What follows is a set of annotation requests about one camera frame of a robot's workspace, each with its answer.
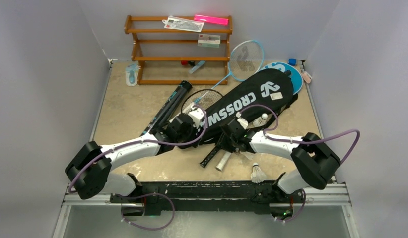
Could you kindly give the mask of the black shuttlecock tube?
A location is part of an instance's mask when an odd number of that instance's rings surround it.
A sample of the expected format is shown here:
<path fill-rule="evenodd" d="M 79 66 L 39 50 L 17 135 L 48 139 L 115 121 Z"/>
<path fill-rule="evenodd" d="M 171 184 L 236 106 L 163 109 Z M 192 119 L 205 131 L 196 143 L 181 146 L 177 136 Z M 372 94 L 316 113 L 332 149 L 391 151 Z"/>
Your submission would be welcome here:
<path fill-rule="evenodd" d="M 143 130 L 140 136 L 143 136 L 155 127 L 160 127 L 162 124 L 164 124 L 174 113 L 174 111 L 177 109 L 177 107 L 180 105 L 184 97 L 190 92 L 191 89 L 191 83 L 185 80 L 182 81 L 175 89 L 175 91 L 171 94 L 171 96 L 167 99 L 158 113 L 153 117 L 148 126 Z"/>

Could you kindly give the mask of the black Crossway racket bag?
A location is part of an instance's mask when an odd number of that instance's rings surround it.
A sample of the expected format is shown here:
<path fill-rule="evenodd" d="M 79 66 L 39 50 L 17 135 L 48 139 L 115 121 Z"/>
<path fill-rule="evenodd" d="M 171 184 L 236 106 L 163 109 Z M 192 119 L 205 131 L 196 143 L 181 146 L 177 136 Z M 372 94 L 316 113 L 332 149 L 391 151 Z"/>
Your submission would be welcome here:
<path fill-rule="evenodd" d="M 247 106 L 254 105 L 242 113 L 242 117 L 248 122 L 254 121 L 263 113 L 275 111 L 279 115 L 289 108 L 298 98 L 297 94 L 293 94 L 289 74 L 277 69 L 264 69 L 223 95 L 219 101 L 205 109 L 208 128 L 193 147 L 215 143 L 222 134 L 221 122 Z"/>

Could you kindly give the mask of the black badminton racket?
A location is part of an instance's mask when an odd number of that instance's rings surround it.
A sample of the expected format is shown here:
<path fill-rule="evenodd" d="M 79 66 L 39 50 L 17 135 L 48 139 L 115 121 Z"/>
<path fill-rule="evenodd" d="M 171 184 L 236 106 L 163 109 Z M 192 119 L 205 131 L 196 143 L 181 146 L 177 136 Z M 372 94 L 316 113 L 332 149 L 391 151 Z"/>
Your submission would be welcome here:
<path fill-rule="evenodd" d="M 214 156 L 217 155 L 217 153 L 222 150 L 222 148 L 215 146 L 206 156 L 205 158 L 200 162 L 200 166 L 202 168 L 205 168 L 208 163 L 214 158 Z"/>
<path fill-rule="evenodd" d="M 199 105 L 203 109 L 207 109 L 217 101 L 219 101 L 223 95 L 214 89 L 202 89 L 194 92 L 186 98 L 181 106 L 181 113 L 187 114 L 194 110 L 194 105 Z"/>

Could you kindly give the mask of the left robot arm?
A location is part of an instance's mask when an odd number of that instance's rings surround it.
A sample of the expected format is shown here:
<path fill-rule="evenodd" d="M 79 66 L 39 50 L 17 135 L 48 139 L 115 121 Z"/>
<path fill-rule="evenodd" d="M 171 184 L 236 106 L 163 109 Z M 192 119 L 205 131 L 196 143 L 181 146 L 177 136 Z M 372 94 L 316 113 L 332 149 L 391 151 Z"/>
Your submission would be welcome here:
<path fill-rule="evenodd" d="M 90 199 L 101 193 L 122 195 L 130 203 L 141 198 L 139 182 L 133 175 L 116 174 L 114 169 L 146 157 L 154 157 L 200 141 L 208 127 L 206 113 L 196 109 L 179 114 L 162 131 L 109 145 L 90 141 L 83 145 L 65 168 L 70 180 L 69 194 Z"/>

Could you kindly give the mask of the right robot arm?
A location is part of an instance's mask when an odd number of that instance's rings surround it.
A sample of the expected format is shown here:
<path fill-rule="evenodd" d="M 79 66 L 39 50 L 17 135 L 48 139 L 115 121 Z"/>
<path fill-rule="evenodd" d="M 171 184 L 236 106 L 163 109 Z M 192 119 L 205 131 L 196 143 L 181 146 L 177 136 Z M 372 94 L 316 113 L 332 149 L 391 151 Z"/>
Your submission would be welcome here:
<path fill-rule="evenodd" d="M 281 175 L 272 188 L 275 200 L 284 202 L 292 193 L 307 187 L 322 190 L 341 164 L 340 158 L 318 135 L 286 137 L 245 129 L 238 119 L 221 125 L 228 142 L 241 152 L 270 154 L 290 159 L 296 169 Z"/>

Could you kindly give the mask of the light blue badminton racket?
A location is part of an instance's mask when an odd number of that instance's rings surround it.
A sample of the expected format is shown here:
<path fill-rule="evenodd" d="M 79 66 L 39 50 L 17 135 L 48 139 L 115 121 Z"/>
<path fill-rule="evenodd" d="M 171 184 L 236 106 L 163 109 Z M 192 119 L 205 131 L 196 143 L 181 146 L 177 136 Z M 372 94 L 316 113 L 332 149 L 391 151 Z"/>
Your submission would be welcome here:
<path fill-rule="evenodd" d="M 243 82 L 258 72 L 264 61 L 264 50 L 262 45 L 255 40 L 248 40 L 237 45 L 230 54 L 227 64 L 227 75 L 218 81 L 211 89 L 232 77 L 238 82 Z"/>

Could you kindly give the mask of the white shuttlecock near bag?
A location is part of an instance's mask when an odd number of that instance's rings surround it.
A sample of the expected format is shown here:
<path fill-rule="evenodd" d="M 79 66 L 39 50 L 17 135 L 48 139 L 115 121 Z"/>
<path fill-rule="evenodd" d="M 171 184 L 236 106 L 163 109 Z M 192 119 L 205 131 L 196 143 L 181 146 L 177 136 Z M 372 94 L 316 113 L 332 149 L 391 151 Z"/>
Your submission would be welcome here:
<path fill-rule="evenodd" d="M 257 119 L 255 119 L 252 124 L 254 128 L 263 127 L 267 124 L 269 115 L 266 113 L 261 114 Z"/>

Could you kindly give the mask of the red black small object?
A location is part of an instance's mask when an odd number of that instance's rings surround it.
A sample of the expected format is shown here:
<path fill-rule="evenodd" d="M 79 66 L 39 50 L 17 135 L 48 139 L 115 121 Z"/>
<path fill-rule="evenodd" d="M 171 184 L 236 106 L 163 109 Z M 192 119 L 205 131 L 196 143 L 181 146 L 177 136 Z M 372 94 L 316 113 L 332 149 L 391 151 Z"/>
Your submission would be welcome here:
<path fill-rule="evenodd" d="M 183 61 L 181 61 L 181 65 L 182 65 L 182 66 L 195 66 L 195 65 L 196 65 L 196 62 L 195 62 L 195 61 L 183 60 Z"/>

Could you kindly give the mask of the light blue packaged item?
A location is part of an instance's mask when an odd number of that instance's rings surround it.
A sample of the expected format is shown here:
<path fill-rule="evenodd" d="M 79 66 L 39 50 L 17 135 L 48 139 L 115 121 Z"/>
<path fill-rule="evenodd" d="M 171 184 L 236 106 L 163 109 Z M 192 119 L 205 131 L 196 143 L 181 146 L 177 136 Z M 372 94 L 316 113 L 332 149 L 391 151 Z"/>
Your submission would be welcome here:
<path fill-rule="evenodd" d="M 125 81 L 127 86 L 133 87 L 137 85 L 138 72 L 139 65 L 137 63 L 130 64 L 125 68 Z"/>

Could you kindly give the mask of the blue racket bag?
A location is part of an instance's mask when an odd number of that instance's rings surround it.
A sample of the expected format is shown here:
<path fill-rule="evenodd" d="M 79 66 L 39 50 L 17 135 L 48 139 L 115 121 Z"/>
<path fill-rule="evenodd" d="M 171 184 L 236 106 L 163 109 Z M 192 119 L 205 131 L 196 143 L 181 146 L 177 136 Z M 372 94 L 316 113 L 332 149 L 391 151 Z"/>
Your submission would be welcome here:
<path fill-rule="evenodd" d="M 303 78 L 301 73 L 292 65 L 287 64 L 285 62 L 270 62 L 266 64 L 265 66 L 262 66 L 259 71 L 264 70 L 264 69 L 277 69 L 283 73 L 289 72 L 289 78 L 292 82 L 293 85 L 293 94 L 296 95 L 299 93 L 299 91 L 303 87 Z"/>

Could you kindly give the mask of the white green box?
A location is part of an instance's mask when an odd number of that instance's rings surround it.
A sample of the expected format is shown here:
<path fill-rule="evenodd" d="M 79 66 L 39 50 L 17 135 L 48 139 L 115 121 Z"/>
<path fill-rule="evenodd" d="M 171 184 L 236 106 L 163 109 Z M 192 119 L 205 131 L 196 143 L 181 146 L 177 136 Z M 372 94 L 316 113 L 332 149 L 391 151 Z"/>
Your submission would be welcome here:
<path fill-rule="evenodd" d="M 208 48 L 219 48 L 221 44 L 221 37 L 219 35 L 199 34 L 198 46 Z"/>

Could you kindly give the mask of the small blue cube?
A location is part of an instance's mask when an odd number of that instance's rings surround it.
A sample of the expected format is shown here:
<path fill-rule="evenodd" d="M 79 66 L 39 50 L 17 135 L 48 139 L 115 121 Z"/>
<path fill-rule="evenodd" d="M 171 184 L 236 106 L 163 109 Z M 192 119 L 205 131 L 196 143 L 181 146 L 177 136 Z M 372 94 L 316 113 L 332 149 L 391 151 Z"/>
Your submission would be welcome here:
<path fill-rule="evenodd" d="M 291 65 L 291 66 L 296 66 L 297 65 L 297 59 L 289 58 L 288 59 L 288 64 Z"/>

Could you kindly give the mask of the white blister package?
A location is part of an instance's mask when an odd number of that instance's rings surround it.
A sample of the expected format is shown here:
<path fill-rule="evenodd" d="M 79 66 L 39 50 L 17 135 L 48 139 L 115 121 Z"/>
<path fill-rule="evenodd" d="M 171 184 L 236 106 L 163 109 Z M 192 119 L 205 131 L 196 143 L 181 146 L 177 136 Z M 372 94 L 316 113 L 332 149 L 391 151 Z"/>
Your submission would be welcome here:
<path fill-rule="evenodd" d="M 205 24 L 204 22 L 174 16 L 168 16 L 167 19 L 162 20 L 162 23 L 165 29 L 189 32 L 201 32 Z"/>

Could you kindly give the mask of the pink bar on shelf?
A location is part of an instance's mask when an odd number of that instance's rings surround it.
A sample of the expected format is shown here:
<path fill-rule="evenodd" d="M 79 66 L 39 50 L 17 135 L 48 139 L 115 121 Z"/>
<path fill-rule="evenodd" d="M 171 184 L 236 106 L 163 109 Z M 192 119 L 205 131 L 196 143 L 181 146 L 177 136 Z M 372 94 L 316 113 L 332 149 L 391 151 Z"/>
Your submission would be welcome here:
<path fill-rule="evenodd" d="M 194 21 L 206 22 L 206 23 L 217 24 L 217 25 L 228 25 L 229 23 L 228 18 L 199 15 L 199 14 L 194 15 Z"/>

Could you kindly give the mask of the wooden shelf rack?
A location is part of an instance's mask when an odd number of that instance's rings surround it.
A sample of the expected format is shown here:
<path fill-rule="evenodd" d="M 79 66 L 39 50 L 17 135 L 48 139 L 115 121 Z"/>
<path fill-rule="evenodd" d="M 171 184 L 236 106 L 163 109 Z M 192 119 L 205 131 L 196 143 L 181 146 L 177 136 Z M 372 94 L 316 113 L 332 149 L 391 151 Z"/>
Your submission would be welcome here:
<path fill-rule="evenodd" d="M 205 33 L 225 34 L 225 38 L 221 39 L 224 45 L 225 53 L 223 56 L 205 56 L 204 53 L 199 53 L 199 50 L 192 48 L 193 44 L 197 44 L 195 39 L 141 39 L 138 37 L 139 33 L 161 33 L 161 34 L 191 34 L 191 31 L 182 31 L 166 28 L 138 28 L 135 24 L 138 22 L 158 22 L 163 21 L 164 16 L 131 16 L 126 17 L 124 23 L 124 33 L 131 34 L 133 38 L 133 47 L 131 53 L 131 60 L 137 61 L 139 64 L 139 71 L 137 76 L 137 83 L 139 85 L 175 85 L 179 84 L 181 80 L 163 80 L 163 79 L 143 79 L 145 63 L 148 61 L 194 61 L 200 62 L 202 60 L 209 62 L 222 62 L 224 65 L 224 72 L 228 73 L 228 63 L 230 61 L 230 36 L 233 33 L 232 16 L 223 16 L 222 19 L 227 20 L 226 25 L 218 24 L 216 28 L 203 27 L 199 35 Z M 165 46 L 159 52 L 152 56 L 145 56 L 141 46 L 143 44 L 155 44 L 158 46 Z"/>

